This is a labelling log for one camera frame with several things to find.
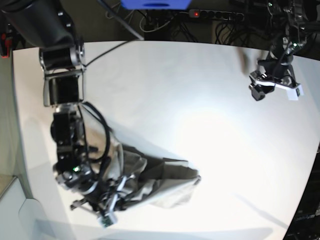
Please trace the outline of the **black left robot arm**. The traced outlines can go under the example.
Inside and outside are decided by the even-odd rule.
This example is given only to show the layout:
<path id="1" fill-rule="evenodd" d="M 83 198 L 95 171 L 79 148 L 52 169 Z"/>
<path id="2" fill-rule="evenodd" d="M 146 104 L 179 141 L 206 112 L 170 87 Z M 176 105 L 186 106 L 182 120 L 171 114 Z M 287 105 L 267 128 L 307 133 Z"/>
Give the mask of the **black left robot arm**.
<path id="1" fill-rule="evenodd" d="M 258 59 L 256 69 L 249 74 L 251 96 L 263 100 L 275 89 L 286 91 L 291 101 L 304 95 L 292 65 L 294 54 L 301 51 L 313 34 L 320 32 L 318 0 L 269 0 L 267 10 L 275 36 L 266 58 Z"/>

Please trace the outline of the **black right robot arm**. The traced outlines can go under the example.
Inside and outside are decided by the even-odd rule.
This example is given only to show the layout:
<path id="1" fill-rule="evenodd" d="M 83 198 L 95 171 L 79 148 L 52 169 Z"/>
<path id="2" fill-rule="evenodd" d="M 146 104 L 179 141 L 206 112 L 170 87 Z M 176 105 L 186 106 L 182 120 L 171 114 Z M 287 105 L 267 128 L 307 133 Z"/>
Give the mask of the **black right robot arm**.
<path id="1" fill-rule="evenodd" d="M 99 158 L 90 157 L 98 149 L 88 144 L 81 106 L 93 112 L 96 108 L 84 100 L 84 42 L 72 18 L 58 0 L 3 0 L 0 11 L 27 42 L 39 49 L 43 104 L 54 108 L 50 133 L 56 143 L 55 179 L 60 186 L 82 195 L 70 208 L 89 204 L 90 213 L 113 223 L 128 178 L 107 175 L 112 160 L 111 133 L 100 112 L 96 115 L 105 133 L 104 150 Z"/>

